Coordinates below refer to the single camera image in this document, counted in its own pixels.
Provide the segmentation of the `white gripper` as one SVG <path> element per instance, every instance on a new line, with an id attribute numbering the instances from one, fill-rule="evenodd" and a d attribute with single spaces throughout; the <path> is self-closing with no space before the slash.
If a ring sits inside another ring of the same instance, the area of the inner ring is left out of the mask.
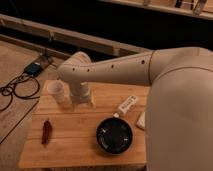
<path id="1" fill-rule="evenodd" d="M 94 108 L 95 103 L 92 96 L 92 91 L 89 88 L 87 82 L 72 83 L 69 85 L 70 89 L 70 100 L 72 102 L 72 108 L 75 109 L 80 104 L 87 104 Z"/>

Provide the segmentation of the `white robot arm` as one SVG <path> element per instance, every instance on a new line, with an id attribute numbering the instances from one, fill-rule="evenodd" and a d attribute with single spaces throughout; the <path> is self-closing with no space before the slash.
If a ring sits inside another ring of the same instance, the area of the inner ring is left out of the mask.
<path id="1" fill-rule="evenodd" d="M 58 73 L 77 101 L 90 82 L 148 86 L 147 171 L 213 171 L 213 51 L 161 49 L 100 62 L 77 52 Z"/>

